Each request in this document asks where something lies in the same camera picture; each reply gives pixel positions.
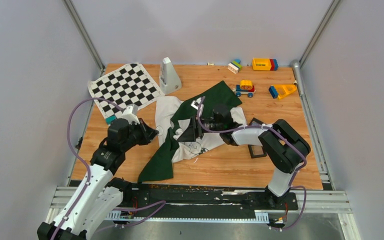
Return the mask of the white green garment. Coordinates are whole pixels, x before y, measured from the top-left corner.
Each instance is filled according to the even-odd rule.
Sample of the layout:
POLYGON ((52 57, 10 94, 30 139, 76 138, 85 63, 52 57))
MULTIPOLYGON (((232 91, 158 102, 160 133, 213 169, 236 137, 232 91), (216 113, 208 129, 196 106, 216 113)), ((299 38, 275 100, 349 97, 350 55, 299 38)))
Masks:
POLYGON ((234 122, 246 124, 242 101, 224 81, 185 101, 175 96, 158 98, 155 124, 159 148, 139 174, 139 183, 172 179, 174 163, 196 158, 224 144, 217 132, 205 133, 196 121, 201 97, 205 98, 202 123, 213 117, 214 110, 228 110, 234 122))

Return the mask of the black square display case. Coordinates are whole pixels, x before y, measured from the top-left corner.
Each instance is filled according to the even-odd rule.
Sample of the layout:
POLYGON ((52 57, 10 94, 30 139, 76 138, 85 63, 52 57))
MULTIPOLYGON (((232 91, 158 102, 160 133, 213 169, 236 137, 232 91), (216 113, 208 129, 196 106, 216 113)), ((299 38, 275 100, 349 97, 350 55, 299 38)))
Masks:
POLYGON ((250 122, 249 122, 249 125, 248 125, 250 128, 254 128, 254 129, 262 129, 264 126, 266 126, 266 124, 257 119, 257 118, 253 118, 250 122))

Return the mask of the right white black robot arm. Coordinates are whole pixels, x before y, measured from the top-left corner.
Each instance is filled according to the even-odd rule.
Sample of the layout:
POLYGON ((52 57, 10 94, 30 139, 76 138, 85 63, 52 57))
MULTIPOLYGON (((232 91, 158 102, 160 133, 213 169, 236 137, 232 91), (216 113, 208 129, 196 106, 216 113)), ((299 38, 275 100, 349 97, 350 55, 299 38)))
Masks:
POLYGON ((311 147, 306 140, 284 119, 270 124, 240 124, 234 121, 230 109, 218 104, 208 118, 202 117, 204 106, 199 104, 196 116, 177 138, 178 142, 194 142, 206 134, 217 134, 231 146, 260 146, 274 165, 273 176, 266 186, 266 204, 278 209, 286 201, 285 194, 299 167, 306 163, 311 147))

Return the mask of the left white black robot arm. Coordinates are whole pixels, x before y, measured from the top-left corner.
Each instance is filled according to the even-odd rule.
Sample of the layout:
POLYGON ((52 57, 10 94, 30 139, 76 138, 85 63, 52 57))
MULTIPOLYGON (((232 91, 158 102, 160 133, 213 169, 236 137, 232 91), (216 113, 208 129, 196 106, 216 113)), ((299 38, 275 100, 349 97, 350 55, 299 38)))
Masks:
POLYGON ((128 150, 150 144, 158 134, 158 130, 141 118, 113 120, 106 138, 93 153, 80 185, 50 223, 41 223, 37 229, 38 239, 89 240, 116 206, 129 206, 133 201, 131 183, 115 177, 115 173, 128 150))

